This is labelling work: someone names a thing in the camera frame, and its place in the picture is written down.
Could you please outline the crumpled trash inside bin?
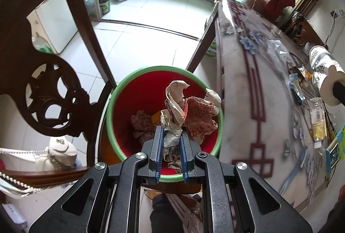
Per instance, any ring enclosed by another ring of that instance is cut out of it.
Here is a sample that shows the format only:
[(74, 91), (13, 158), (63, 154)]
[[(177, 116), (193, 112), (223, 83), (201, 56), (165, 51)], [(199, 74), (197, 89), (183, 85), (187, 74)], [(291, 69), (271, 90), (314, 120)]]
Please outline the crumpled trash inside bin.
[(151, 121), (151, 117), (143, 110), (139, 110), (136, 114), (131, 116), (131, 125), (133, 128), (133, 136), (141, 145), (154, 138), (155, 126)]

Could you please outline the clear plastic bag blue contents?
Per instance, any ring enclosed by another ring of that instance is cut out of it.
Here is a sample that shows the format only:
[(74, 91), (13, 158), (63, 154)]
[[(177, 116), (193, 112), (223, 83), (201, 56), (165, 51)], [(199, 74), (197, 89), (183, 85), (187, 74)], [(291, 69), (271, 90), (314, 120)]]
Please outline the clear plastic bag blue contents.
[(293, 59), (288, 49), (281, 43), (280, 40), (268, 40), (267, 53), (276, 56), (282, 62), (293, 64)]

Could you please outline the clear plastic bottle yellow liquid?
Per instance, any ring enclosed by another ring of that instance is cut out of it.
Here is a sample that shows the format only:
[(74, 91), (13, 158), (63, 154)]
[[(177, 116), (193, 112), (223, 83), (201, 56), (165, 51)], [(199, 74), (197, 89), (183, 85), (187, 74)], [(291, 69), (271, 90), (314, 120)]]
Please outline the clear plastic bottle yellow liquid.
[(310, 99), (310, 119), (314, 135), (314, 148), (322, 147), (323, 140), (327, 137), (325, 108), (322, 98)]

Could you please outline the red white paper wrapper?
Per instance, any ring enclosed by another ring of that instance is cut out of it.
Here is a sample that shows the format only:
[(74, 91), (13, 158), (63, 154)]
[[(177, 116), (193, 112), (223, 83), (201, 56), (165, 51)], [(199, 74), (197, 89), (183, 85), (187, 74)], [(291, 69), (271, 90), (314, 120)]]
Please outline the red white paper wrapper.
[(213, 118), (219, 114), (222, 103), (212, 89), (205, 90), (204, 98), (186, 98), (184, 90), (189, 86), (185, 81), (177, 80), (165, 88), (165, 109), (160, 116), (164, 128), (163, 159), (177, 174), (182, 172), (178, 146), (182, 132), (186, 131), (190, 140), (202, 144), (205, 136), (218, 129)]

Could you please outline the floral printed tablecloth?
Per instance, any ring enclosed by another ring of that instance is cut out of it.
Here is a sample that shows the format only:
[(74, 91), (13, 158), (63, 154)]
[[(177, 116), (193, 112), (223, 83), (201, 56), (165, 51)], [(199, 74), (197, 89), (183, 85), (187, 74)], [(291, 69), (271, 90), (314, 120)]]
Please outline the floral printed tablecloth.
[[(334, 176), (324, 150), (314, 148), (310, 99), (319, 92), (295, 70), (310, 71), (306, 54), (283, 31), (245, 4), (215, 0), (217, 58), (224, 113), (220, 157), (245, 162), (299, 212), (331, 207), (326, 200)], [(293, 64), (267, 53), (280, 40)]]

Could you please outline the dark carved wooden chair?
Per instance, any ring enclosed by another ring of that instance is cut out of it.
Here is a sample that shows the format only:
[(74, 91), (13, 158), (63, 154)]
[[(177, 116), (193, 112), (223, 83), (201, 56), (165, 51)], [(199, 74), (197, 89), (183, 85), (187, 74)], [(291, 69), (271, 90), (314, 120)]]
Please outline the dark carved wooden chair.
[(68, 62), (36, 50), (27, 16), (44, 0), (1, 0), (1, 94), (9, 95), (31, 128), (45, 136), (84, 136), (94, 164), (102, 113), (116, 82), (83, 0), (67, 0), (78, 32), (105, 86), (96, 102)]

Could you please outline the white refrigerator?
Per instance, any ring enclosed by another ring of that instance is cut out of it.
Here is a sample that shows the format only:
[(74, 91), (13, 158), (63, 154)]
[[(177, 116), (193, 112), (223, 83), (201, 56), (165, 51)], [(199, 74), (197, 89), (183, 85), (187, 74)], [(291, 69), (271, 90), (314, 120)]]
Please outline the white refrigerator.
[(36, 50), (59, 54), (77, 32), (66, 0), (45, 0), (28, 16)]

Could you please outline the blue colourful book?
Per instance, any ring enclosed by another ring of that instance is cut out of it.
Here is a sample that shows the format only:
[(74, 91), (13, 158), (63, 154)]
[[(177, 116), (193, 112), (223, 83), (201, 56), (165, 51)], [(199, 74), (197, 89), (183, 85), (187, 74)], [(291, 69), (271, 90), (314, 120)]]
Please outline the blue colourful book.
[(337, 165), (339, 161), (344, 160), (345, 145), (344, 145), (345, 128), (337, 134), (334, 140), (326, 148), (326, 172), (329, 174), (331, 170)]

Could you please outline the dark wooden side chair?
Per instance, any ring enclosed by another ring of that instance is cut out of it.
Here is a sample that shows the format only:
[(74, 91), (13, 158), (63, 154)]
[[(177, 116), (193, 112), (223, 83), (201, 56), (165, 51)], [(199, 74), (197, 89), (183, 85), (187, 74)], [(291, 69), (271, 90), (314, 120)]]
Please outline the dark wooden side chair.
[(315, 32), (314, 28), (312, 28), (304, 16), (291, 20), (285, 34), (299, 49), (304, 48), (308, 43), (313, 43), (317, 46), (324, 46), (327, 50), (329, 49), (328, 45), (322, 42), (319, 35)]

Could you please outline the white paper towel roll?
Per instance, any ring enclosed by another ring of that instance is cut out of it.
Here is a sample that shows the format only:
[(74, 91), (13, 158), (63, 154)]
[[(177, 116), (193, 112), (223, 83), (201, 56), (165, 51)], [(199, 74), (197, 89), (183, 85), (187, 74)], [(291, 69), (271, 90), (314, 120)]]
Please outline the white paper towel roll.
[(309, 51), (313, 83), (320, 97), (329, 106), (344, 105), (344, 70), (323, 46)]

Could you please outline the small black green bin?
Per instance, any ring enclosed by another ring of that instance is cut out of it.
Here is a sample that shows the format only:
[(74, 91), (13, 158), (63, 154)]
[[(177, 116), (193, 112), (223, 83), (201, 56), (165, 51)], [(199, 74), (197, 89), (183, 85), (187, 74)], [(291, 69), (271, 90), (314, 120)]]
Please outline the small black green bin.
[(110, 12), (110, 0), (98, 0), (99, 7), (103, 15)]

